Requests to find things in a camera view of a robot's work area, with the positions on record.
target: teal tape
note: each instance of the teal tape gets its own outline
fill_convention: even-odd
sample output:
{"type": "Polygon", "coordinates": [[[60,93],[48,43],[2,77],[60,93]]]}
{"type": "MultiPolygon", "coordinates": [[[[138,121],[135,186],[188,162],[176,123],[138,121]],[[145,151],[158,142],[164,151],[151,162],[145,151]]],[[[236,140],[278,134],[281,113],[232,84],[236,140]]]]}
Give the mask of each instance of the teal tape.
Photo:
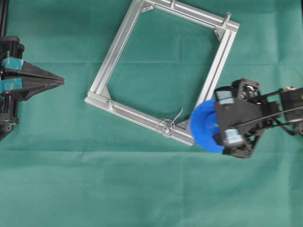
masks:
{"type": "Polygon", "coordinates": [[[11,70],[22,70],[24,61],[18,58],[6,58],[2,61],[2,66],[11,70]]]}
{"type": "Polygon", "coordinates": [[[0,93],[22,88],[22,78],[4,79],[0,81],[0,93]]]}

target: green fabric surface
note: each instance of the green fabric surface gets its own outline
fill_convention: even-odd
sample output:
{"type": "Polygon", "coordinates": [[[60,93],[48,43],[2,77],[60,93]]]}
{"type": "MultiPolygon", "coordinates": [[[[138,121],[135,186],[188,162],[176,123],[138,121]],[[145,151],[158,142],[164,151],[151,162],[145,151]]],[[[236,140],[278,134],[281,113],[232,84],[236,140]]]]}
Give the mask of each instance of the green fabric surface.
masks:
{"type": "MultiPolygon", "coordinates": [[[[218,86],[303,87],[300,0],[182,0],[241,23],[218,86]]],[[[11,0],[7,35],[66,84],[19,105],[0,143],[1,227],[301,227],[303,140],[281,129],[252,159],[169,140],[84,103],[130,0],[11,0]]],[[[108,85],[120,103],[189,117],[218,47],[212,31],[142,14],[108,85]]]]}

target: aluminum frame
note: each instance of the aluminum frame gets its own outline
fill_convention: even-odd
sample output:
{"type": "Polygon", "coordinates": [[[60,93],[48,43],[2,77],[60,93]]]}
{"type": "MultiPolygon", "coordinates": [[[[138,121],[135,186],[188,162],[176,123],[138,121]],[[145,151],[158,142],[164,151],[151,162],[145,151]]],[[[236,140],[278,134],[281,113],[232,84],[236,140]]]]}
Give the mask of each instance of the aluminum frame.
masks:
{"type": "MultiPolygon", "coordinates": [[[[108,81],[124,50],[128,38],[132,33],[138,17],[141,13],[152,9],[159,9],[207,27],[214,31],[220,42],[218,51],[197,100],[196,107],[212,98],[240,24],[230,20],[230,12],[227,13],[226,17],[220,17],[175,0],[132,1],[90,91],[88,92],[85,102],[145,128],[159,132],[166,127],[166,124],[161,119],[157,119],[112,100],[109,90],[107,89],[108,81]]],[[[187,145],[193,145],[194,139],[190,132],[189,119],[177,124],[173,135],[170,137],[187,145]]]]}

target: blue gear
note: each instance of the blue gear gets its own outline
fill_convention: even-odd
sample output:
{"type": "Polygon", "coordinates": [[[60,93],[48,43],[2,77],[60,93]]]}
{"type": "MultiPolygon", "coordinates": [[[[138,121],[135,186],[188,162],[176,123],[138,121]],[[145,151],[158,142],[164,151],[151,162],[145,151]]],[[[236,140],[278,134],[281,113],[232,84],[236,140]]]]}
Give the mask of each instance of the blue gear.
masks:
{"type": "Polygon", "coordinates": [[[215,100],[209,100],[199,105],[191,115],[190,127],[196,143],[201,148],[221,154],[224,147],[217,145],[213,139],[213,136],[220,132],[214,104],[215,100]]]}

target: wire spring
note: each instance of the wire spring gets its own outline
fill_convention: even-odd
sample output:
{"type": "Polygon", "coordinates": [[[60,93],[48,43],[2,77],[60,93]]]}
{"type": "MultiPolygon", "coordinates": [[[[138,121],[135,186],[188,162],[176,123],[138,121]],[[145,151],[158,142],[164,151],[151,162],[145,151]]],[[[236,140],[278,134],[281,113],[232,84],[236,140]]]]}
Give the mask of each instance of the wire spring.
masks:
{"type": "Polygon", "coordinates": [[[176,119],[178,119],[180,117],[180,115],[183,112],[183,107],[181,108],[180,112],[178,113],[178,115],[173,119],[161,119],[162,121],[159,122],[155,128],[155,130],[162,134],[165,137],[172,137],[175,134],[175,130],[176,130],[176,125],[175,125],[175,121],[176,119]],[[164,127],[162,128],[162,130],[159,130],[159,125],[164,124],[164,127]]]}

